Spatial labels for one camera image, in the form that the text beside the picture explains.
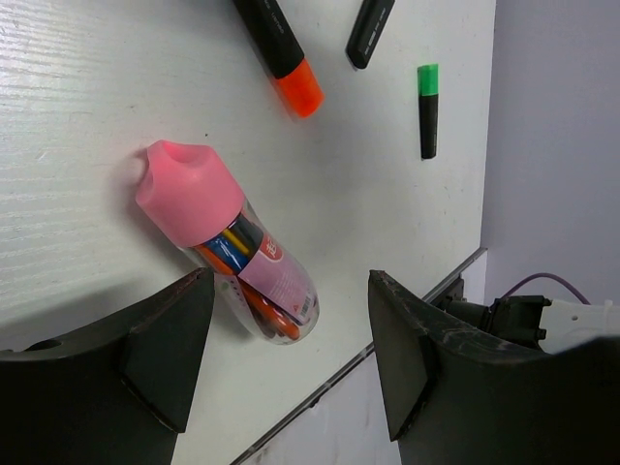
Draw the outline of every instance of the orange highlighter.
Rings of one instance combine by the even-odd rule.
[[[234,276],[233,271],[223,263],[208,247],[200,245],[196,247],[197,250],[204,255],[206,260],[215,268],[220,274],[225,276]],[[273,326],[276,330],[282,332],[285,336],[296,341],[299,339],[299,328],[290,319],[282,315],[278,310],[273,308],[273,305],[268,302],[262,295],[257,293],[251,286],[247,285],[243,281],[239,280],[239,286],[243,291],[243,296],[246,301],[257,311],[261,316]]]
[[[305,118],[325,96],[276,0],[233,0],[282,95]]]

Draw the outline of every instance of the blue pen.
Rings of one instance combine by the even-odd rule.
[[[248,259],[221,234],[216,235],[206,242],[206,245],[222,262],[224,262],[235,274],[240,273]]]

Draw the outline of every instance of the wood grain texture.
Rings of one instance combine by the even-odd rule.
[[[230,463],[370,342],[370,268],[424,294],[480,243],[495,2],[396,2],[363,72],[344,52],[357,0],[281,6],[326,94],[304,121],[229,0],[0,4],[5,325],[131,283],[120,308],[191,269],[133,202],[158,139],[215,147],[317,284],[319,323],[288,348],[218,306],[176,465]],[[439,151],[423,163],[416,67],[434,61]]]

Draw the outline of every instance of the pink cap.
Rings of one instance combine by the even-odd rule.
[[[175,245],[206,242],[241,211],[243,191],[211,147],[159,140],[146,155],[136,202]]]

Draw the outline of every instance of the black marker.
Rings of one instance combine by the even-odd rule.
[[[393,6],[394,0],[364,0],[361,4],[347,44],[347,55],[356,68],[368,66]]]
[[[324,94],[278,3],[233,1],[287,102],[302,118],[311,115]]]
[[[263,243],[263,232],[261,228],[248,220],[243,213],[237,216],[232,228],[234,228],[235,231],[239,231],[245,240],[247,240],[247,246],[250,250],[259,250],[261,248],[261,244]]]
[[[437,113],[439,108],[439,65],[418,68],[419,148],[422,160],[437,155]]]

